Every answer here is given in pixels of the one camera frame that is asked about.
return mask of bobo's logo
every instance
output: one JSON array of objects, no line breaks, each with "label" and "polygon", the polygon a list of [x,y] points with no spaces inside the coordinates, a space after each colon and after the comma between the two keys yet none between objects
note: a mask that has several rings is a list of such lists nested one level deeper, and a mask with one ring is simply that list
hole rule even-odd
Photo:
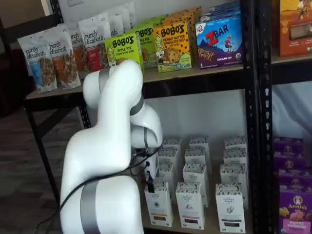
[{"label": "bobo's logo", "polygon": [[113,47],[116,48],[117,46],[124,46],[126,44],[132,44],[134,42],[133,36],[128,36],[126,38],[117,39],[113,41]]},{"label": "bobo's logo", "polygon": [[174,35],[176,33],[184,33],[184,24],[177,25],[176,27],[164,28],[161,30],[161,36]]},{"label": "bobo's logo", "polygon": [[152,34],[152,28],[145,28],[140,31],[136,31],[136,33],[139,33],[141,38],[145,35],[149,36],[150,34]]},{"label": "bobo's logo", "polygon": [[301,196],[294,196],[293,197],[293,202],[294,204],[296,204],[297,206],[300,206],[303,202],[303,199]]},{"label": "bobo's logo", "polygon": [[211,32],[205,35],[206,39],[209,40],[209,46],[213,46],[219,42],[218,37],[225,34],[229,31],[228,25],[225,24],[222,27],[219,27],[218,30],[212,30]]}]

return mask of red label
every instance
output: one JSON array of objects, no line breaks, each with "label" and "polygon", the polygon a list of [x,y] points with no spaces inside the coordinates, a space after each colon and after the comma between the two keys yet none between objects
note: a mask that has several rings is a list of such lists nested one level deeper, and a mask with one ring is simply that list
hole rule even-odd
[{"label": "red label", "polygon": [[218,43],[218,38],[216,38],[216,37],[214,38],[214,32],[213,31],[207,33],[205,36],[206,36],[207,40],[209,39],[209,46],[212,46],[212,45]]},{"label": "red label", "polygon": [[91,72],[100,70],[98,50],[95,47],[88,49],[88,64]]}]

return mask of white tea box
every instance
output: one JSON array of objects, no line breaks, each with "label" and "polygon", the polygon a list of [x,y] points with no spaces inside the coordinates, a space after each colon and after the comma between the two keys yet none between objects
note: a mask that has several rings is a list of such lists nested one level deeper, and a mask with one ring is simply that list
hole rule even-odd
[{"label": "white tea box", "polygon": [[185,163],[206,164],[205,148],[201,146],[193,146],[185,151]]},{"label": "white tea box", "polygon": [[246,167],[247,187],[249,185],[248,180],[248,160],[247,152],[244,148],[231,148],[223,151],[223,161],[225,164],[244,164]]},{"label": "white tea box", "polygon": [[240,184],[216,184],[215,199],[220,231],[245,233],[243,196]]},{"label": "white tea box", "polygon": [[175,172],[175,179],[177,181],[183,180],[180,158],[178,156],[178,149],[175,147],[160,148],[158,151],[158,159],[160,163],[172,163]]},{"label": "white tea box", "polygon": [[222,184],[240,183],[243,194],[243,204],[248,209],[248,187],[246,167],[244,164],[221,164],[220,176]]},{"label": "white tea box", "polygon": [[151,224],[171,227],[173,221],[172,207],[169,196],[168,182],[155,182],[154,193],[145,187],[145,198]]},{"label": "white tea box", "polygon": [[171,203],[176,204],[176,185],[177,180],[175,179],[174,165],[173,163],[160,163],[159,164],[159,178],[162,181],[167,181],[169,186],[169,195]]},{"label": "white tea box", "polygon": [[183,228],[205,228],[205,213],[200,194],[200,183],[179,182],[176,199]]},{"label": "white tea box", "polygon": [[207,208],[210,203],[209,181],[206,164],[185,164],[183,168],[184,182],[199,182],[203,206]]},{"label": "white tea box", "polygon": [[208,173],[212,173],[212,168],[211,168],[211,163],[210,163],[208,136],[192,136],[190,138],[189,144],[190,144],[190,147],[201,146],[201,147],[205,148],[207,171],[208,171]]},{"label": "white tea box", "polygon": [[226,150],[236,147],[236,148],[243,148],[247,151],[247,143],[243,136],[225,138],[224,147]]},{"label": "white tea box", "polygon": [[165,137],[163,142],[162,142],[162,147],[163,148],[177,148],[178,149],[178,157],[179,157],[179,162],[180,162],[180,168],[181,171],[183,169],[183,166],[185,164],[184,161],[184,153],[185,149],[188,148],[188,141],[183,140],[181,137]]}]

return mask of black cable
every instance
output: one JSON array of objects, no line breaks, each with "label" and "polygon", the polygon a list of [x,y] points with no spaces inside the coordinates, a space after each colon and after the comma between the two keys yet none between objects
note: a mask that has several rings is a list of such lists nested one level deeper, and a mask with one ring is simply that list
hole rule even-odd
[{"label": "black cable", "polygon": [[100,176],[96,176],[96,177],[94,177],[94,178],[88,179],[88,180],[86,180],[86,181],[80,183],[79,185],[77,185],[77,186],[69,193],[69,195],[67,195],[67,197],[64,199],[64,201],[62,202],[62,204],[59,206],[59,208],[57,208],[57,210],[53,213],[53,215],[51,215],[48,219],[46,219],[46,220],[44,220],[44,221],[41,221],[41,222],[36,226],[36,228],[35,228],[33,234],[36,233],[36,231],[38,230],[38,228],[39,228],[43,223],[49,221],[50,219],[52,219],[51,224],[50,224],[50,225],[52,225],[53,220],[54,220],[54,217],[63,209],[63,207],[65,206],[66,202],[69,200],[69,198],[70,198],[78,189],[80,189],[81,187],[83,187],[83,186],[85,186],[85,185],[87,185],[87,184],[89,184],[89,183],[95,182],[95,181],[97,181],[97,180],[102,180],[102,179],[110,178],[110,177],[112,177],[112,176],[117,176],[117,175],[120,174],[120,173],[123,173],[123,172],[125,172],[125,171],[127,171],[127,170],[129,170],[129,169],[132,169],[132,168],[134,168],[134,167],[137,167],[138,165],[140,165],[141,163],[143,163],[143,162],[145,162],[147,159],[149,159],[151,156],[153,156],[158,150],[159,150],[159,147],[156,148],[156,149],[155,149],[153,152],[151,152],[151,153],[146,153],[146,151],[145,151],[145,152],[140,152],[139,154],[142,154],[142,155],[145,155],[145,156],[146,156],[143,160],[141,160],[141,162],[138,162],[138,163],[135,164],[135,165],[131,165],[132,163],[134,163],[134,160],[133,160],[133,159],[134,159],[134,158],[137,158],[139,154],[138,154],[138,155],[135,155],[134,158],[130,160],[130,165],[129,165],[129,167],[127,167],[125,170],[122,170],[122,171],[116,172],[116,173],[112,173],[112,174],[109,174],[109,175],[100,175]]}]

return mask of cartoon child illustration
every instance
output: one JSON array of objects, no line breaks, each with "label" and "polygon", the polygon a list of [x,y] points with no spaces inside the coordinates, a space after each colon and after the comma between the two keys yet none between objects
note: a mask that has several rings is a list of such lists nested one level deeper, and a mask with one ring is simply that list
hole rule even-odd
[{"label": "cartoon child illustration", "polygon": [[302,20],[304,17],[307,17],[309,14],[308,8],[310,8],[311,0],[299,0],[297,10],[299,10],[298,19]]},{"label": "cartoon child illustration", "polygon": [[117,59],[115,57],[114,50],[111,45],[107,47],[107,59],[108,59],[108,64],[110,66],[116,66]]},{"label": "cartoon child illustration", "polygon": [[156,35],[155,36],[155,45],[156,45],[156,56],[158,57],[158,60],[161,59],[161,56],[164,54],[164,47],[162,46],[161,36]]},{"label": "cartoon child illustration", "polygon": [[226,40],[224,41],[224,43],[225,43],[224,47],[225,47],[225,48],[228,48],[228,53],[231,52],[231,49],[232,49],[231,44],[233,44],[233,43],[230,42],[230,39],[231,39],[231,36],[228,35],[228,36],[226,37]]}]

